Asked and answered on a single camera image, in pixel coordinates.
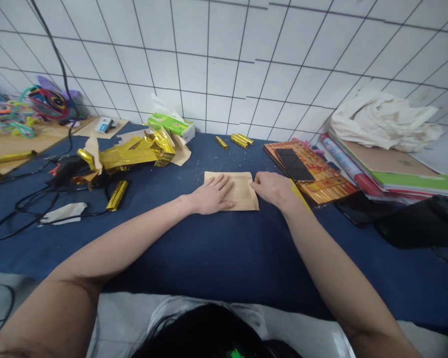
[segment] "black phone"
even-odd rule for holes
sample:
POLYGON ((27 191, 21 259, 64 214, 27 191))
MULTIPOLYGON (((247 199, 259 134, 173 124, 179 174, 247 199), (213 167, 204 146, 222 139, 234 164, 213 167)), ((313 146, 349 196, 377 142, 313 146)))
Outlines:
POLYGON ((294 181, 315 181, 314 176, 300 160, 293 149, 276 149, 287 173, 294 181))

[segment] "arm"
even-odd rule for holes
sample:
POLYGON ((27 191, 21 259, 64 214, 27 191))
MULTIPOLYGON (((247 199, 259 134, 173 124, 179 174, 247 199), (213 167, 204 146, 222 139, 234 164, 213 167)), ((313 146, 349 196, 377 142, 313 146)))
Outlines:
POLYGON ((255 191, 276 205, 322 300, 357 357, 420 357, 358 267, 291 190, 288 178, 257 173, 255 191))
POLYGON ((85 357, 103 285, 190 214, 232 207, 233 203, 222 201, 232 186, 229 177, 212 178, 194 193, 115 227, 71 255, 0 330, 0 354, 85 357))

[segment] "blue table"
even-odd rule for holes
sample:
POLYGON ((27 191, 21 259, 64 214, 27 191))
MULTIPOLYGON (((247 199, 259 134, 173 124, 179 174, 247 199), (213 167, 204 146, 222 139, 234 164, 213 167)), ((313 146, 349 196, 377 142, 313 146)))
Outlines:
MULTIPOLYGON (((128 124, 122 132, 142 127, 128 124)), ((82 219, 63 226, 36 225, 0 242, 0 272, 43 279, 58 264, 91 240, 118 224, 177 196, 190 193, 203 182, 204 171, 246 172, 280 170, 256 140, 247 150, 230 142, 224 151, 214 135, 197 134, 189 143, 191 158, 182 166, 165 168, 138 165, 117 174, 130 185, 120 210, 82 219)), ((74 151, 86 141, 74 137, 74 151)), ((102 150, 117 138, 99 140, 102 150)), ((63 153, 62 142, 40 158, 63 153)), ((16 174, 43 164, 39 158, 16 174)), ((0 185, 0 219, 15 202, 44 186, 47 173, 0 185)), ((84 201, 89 212, 102 211, 103 192, 81 191, 61 195, 56 208, 84 201)), ((323 319, 333 319, 319 297, 292 242, 285 220, 272 205, 259 199, 260 211, 193 215, 182 221, 123 274, 107 290, 179 294, 232 302, 261 303, 323 319)), ((372 227, 353 226, 333 205, 315 210, 328 232, 370 280, 399 320, 448 333, 448 264, 429 249, 400 250, 381 239, 372 227)), ((27 216, 17 217, 5 230, 18 228, 27 216)))

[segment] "person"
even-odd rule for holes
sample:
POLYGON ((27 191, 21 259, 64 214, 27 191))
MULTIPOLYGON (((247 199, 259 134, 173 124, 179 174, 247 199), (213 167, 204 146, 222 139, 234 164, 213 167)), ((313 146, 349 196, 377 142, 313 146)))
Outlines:
MULTIPOLYGON (((115 227, 71 255, 0 330, 0 357, 85 357, 105 283, 190 214, 231 208, 233 203, 223 198, 232 186, 227 176, 212 178, 193 193, 115 227)), ((322 300, 355 355, 420 357, 362 272, 292 191, 289 179, 259 172, 251 186, 281 210, 322 300)), ((215 304, 162 317, 130 355, 298 357, 290 347, 263 342, 243 320, 215 304)))

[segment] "desk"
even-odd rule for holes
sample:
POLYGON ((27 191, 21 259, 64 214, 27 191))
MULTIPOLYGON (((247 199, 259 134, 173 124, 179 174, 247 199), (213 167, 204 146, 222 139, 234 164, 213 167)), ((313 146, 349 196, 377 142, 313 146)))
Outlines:
MULTIPOLYGON (((139 128, 127 124, 122 132, 139 128)), ((228 136, 222 137, 230 142, 228 136)), ((73 141, 75 151, 83 147, 86 138, 74 137, 73 141)), ((116 138, 99 140, 102 150, 116 142, 116 138)), ((76 250, 116 225, 192 192, 203 182, 204 171, 250 171, 253 176, 257 171, 279 173, 262 150, 264 143, 256 140, 247 150, 229 143, 224 151, 213 135, 197 134, 189 143, 191 158, 182 167, 139 165, 116 175, 115 180, 130 181, 118 211, 65 226, 34 226, 0 242, 0 272, 43 279, 76 250)), ((60 143, 45 155, 59 154, 66 145, 60 143)), ((18 171, 33 170, 41 164, 40 160, 30 161, 18 171)), ((0 219, 18 198, 41 188, 46 178, 46 174, 39 174, 0 185, 0 219)), ((95 190, 62 195, 56 207, 78 201, 89 203, 90 212, 101 211, 106 205, 103 193, 95 190)), ((274 206, 259 201, 260 211, 188 217, 112 280, 107 290, 261 303, 332 319, 294 247, 283 216, 274 206)), ((397 319, 448 332, 448 264, 429 249, 406 251, 390 246, 372 227, 353 226, 333 205, 315 214, 397 319)), ((17 227, 25 219, 19 217, 13 225, 17 227)))

